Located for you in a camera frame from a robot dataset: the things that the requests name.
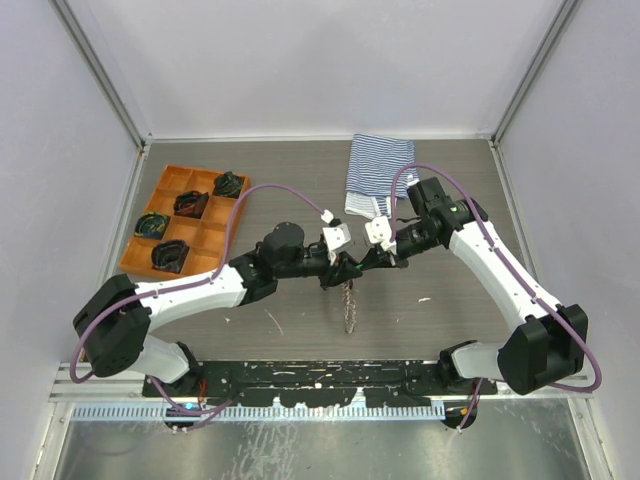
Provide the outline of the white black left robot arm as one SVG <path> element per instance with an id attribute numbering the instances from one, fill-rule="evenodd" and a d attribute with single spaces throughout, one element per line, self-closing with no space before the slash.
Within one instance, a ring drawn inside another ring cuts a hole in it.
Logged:
<path id="1" fill-rule="evenodd" d="M 351 242 L 348 226 L 338 220 L 310 245 L 299 225 L 283 222 L 254 250 L 214 271 L 143 285 L 115 275 L 74 318 L 79 344 L 73 355 L 85 355 L 98 378 L 137 371 L 178 396 L 191 395 L 200 384 L 195 357 L 180 342 L 153 337 L 154 330 L 200 312 L 259 302 L 281 279 L 316 277 L 327 289 L 358 278 L 362 273 L 346 252 Z"/>

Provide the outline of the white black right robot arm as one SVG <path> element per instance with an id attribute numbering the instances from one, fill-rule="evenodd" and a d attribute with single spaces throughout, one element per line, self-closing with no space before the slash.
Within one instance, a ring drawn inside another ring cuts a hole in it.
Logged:
<path id="1" fill-rule="evenodd" d="M 502 343 L 469 340 L 442 350 L 437 362 L 442 388 L 459 394 L 474 379 L 490 379 L 526 395 L 580 372 L 588 330 L 584 310 L 563 305 L 537 283 L 474 200 L 452 200 L 435 177 L 413 183 L 408 197 L 415 222 L 393 229 L 382 215 L 366 223 L 370 250 L 362 270 L 404 268 L 410 257 L 444 247 L 480 281 L 509 329 Z"/>

